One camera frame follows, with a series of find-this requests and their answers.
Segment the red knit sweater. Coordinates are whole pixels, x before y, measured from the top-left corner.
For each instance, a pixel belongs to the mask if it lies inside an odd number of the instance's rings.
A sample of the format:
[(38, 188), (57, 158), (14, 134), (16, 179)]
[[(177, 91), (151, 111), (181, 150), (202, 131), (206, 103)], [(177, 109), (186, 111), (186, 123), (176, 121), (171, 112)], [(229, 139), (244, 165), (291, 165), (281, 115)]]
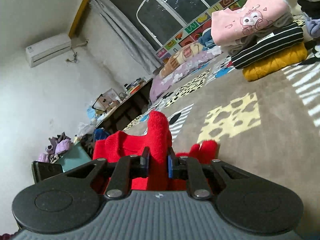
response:
[[(185, 180), (170, 179), (168, 175), (168, 148), (172, 147), (172, 136), (166, 116), (152, 111), (148, 120), (148, 132), (144, 136), (128, 135), (118, 131), (105, 140), (95, 143), (93, 158), (103, 162), (94, 175), (91, 186), (98, 186), (105, 194), (114, 168), (121, 157), (141, 155), (144, 147), (150, 148), (150, 166), (147, 178), (132, 180), (132, 190), (145, 191), (187, 191)], [(197, 159), (203, 169), (207, 181), (213, 178), (211, 161), (215, 159), (217, 143), (213, 140), (195, 144), (188, 153), (178, 153), (178, 157), (187, 155)]]

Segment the dark low desk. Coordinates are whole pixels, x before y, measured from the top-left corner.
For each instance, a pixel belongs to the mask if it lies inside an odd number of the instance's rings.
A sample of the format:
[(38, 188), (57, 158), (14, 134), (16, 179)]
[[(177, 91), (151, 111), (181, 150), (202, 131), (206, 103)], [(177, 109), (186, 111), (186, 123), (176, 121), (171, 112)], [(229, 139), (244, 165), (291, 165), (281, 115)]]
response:
[(123, 130), (131, 121), (143, 113), (150, 103), (150, 89), (153, 79), (148, 80), (132, 95), (112, 109), (107, 117), (96, 125), (96, 128), (104, 128), (111, 134)]

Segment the teal plastic storage bin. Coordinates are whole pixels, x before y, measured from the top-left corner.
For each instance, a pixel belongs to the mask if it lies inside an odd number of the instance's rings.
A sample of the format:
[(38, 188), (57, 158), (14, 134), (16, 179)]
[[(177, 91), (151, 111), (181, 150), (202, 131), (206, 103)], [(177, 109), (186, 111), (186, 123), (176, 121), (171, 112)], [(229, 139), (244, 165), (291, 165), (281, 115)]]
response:
[(92, 161), (92, 159), (82, 148), (81, 143), (77, 142), (66, 153), (64, 153), (56, 164), (62, 166), (63, 172), (67, 172), (90, 161)]

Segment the cardboard box on desk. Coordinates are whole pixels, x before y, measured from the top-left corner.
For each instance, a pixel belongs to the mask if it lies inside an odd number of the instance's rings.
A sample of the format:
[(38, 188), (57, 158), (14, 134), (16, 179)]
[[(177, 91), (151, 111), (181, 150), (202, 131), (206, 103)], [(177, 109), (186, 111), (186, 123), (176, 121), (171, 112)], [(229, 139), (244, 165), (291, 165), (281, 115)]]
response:
[(91, 106), (95, 111), (108, 113), (120, 104), (120, 98), (116, 91), (111, 88), (103, 94), (100, 94)]

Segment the purple puffer jacket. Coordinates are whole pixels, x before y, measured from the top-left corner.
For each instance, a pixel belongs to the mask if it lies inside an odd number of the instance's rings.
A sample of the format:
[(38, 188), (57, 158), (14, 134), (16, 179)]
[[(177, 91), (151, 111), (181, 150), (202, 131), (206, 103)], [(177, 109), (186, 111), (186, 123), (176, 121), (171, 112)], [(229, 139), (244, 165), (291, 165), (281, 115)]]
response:
[(39, 155), (39, 162), (54, 164), (73, 146), (71, 138), (64, 132), (48, 140), (50, 144), (45, 148), (45, 152)]

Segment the purple floral pillow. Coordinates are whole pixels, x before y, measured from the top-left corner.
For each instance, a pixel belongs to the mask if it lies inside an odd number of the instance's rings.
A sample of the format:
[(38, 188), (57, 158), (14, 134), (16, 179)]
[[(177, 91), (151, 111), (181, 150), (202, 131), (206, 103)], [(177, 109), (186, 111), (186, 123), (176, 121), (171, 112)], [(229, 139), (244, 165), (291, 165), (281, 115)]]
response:
[(158, 74), (152, 82), (150, 89), (150, 101), (154, 103), (173, 84), (178, 83), (191, 72), (199, 69), (201, 66), (219, 56), (221, 53), (222, 51), (220, 46), (215, 46), (211, 49), (201, 51), (199, 54), (193, 56), (191, 59), (177, 67), (167, 77), (161, 77), (161, 75)]

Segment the beige cartoon pillow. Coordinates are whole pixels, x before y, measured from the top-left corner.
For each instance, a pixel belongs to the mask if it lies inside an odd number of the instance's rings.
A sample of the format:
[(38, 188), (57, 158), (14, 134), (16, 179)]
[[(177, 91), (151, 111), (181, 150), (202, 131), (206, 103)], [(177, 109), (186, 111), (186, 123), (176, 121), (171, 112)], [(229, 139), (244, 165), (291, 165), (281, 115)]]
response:
[(197, 41), (184, 46), (168, 59), (167, 63), (159, 72), (159, 77), (161, 79), (167, 77), (180, 65), (199, 54), (203, 48), (204, 46)]

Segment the grey window curtain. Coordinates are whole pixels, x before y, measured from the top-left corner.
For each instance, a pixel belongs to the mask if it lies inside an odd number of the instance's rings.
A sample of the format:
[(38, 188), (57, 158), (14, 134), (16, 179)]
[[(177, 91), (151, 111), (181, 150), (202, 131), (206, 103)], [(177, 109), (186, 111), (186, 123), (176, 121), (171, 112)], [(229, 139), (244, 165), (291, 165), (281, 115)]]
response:
[(131, 57), (147, 73), (152, 74), (162, 66), (151, 44), (110, 0), (90, 0), (89, 5), (116, 33)]

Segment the blue folded quilt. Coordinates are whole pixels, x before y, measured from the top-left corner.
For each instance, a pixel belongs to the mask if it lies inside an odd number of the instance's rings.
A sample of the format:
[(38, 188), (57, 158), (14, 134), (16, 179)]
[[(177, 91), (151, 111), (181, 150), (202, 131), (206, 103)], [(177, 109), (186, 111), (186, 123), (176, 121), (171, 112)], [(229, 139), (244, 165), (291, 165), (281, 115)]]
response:
[(202, 50), (209, 50), (216, 46), (211, 35), (211, 28), (203, 31), (202, 36), (198, 39), (199, 44), (203, 46)]

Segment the black white striped folded garment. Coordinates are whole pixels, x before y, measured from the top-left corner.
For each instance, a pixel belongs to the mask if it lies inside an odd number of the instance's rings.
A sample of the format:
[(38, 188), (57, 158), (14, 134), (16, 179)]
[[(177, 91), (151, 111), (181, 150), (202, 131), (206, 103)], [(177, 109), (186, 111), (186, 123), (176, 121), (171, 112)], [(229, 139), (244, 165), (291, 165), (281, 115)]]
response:
[(233, 66), (242, 69), (285, 48), (303, 42), (303, 29), (293, 22), (278, 28), (262, 38), (257, 38), (248, 48), (231, 57)]

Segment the yellow knit folded sweater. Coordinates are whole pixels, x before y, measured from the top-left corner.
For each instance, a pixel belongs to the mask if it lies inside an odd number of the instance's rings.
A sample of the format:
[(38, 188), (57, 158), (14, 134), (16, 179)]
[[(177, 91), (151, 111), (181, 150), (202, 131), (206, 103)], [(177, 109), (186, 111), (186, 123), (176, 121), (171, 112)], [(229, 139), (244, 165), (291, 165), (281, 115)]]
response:
[(256, 81), (287, 66), (304, 61), (307, 55), (304, 42), (301, 42), (250, 64), (242, 70), (242, 73), (248, 82)]

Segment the colourful alphabet foam mat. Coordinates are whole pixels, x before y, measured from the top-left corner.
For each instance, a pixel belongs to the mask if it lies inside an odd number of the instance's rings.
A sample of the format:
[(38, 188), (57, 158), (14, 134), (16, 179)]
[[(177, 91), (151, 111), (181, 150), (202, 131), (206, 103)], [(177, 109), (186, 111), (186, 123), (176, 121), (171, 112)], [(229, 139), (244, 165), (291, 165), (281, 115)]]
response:
[(241, 8), (244, 3), (245, 0), (219, 0), (217, 3), (200, 14), (197, 18), (183, 27), (169, 41), (167, 41), (164, 46), (157, 50), (157, 57), (162, 61), (165, 61), (184, 46), (197, 41), (202, 33), (211, 27), (211, 18), (213, 12), (226, 8), (236, 10)]

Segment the pink folded cartoon shirt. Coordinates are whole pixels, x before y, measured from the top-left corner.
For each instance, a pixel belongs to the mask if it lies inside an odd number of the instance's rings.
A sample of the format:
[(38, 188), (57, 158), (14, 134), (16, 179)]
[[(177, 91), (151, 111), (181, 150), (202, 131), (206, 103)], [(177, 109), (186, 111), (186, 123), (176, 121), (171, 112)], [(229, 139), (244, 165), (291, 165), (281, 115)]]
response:
[(247, 0), (238, 10), (219, 10), (212, 13), (211, 35), (218, 46), (256, 33), (274, 24), (290, 7), (283, 0)]

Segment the white wall air conditioner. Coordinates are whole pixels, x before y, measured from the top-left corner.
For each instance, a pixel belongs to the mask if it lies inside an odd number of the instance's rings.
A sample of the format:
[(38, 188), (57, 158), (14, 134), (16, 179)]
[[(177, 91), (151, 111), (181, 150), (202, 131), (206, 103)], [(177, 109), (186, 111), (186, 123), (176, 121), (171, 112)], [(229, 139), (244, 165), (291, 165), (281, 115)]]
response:
[(59, 34), (27, 46), (25, 53), (29, 67), (36, 67), (69, 51), (71, 45), (71, 39), (67, 34)]

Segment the dark window with frame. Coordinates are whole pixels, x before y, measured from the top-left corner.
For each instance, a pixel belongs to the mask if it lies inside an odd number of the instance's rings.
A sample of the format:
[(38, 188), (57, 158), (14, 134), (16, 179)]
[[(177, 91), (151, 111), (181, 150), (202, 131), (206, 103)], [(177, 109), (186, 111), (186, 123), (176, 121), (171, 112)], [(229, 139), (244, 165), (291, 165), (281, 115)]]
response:
[(159, 50), (176, 33), (220, 0), (110, 0)]

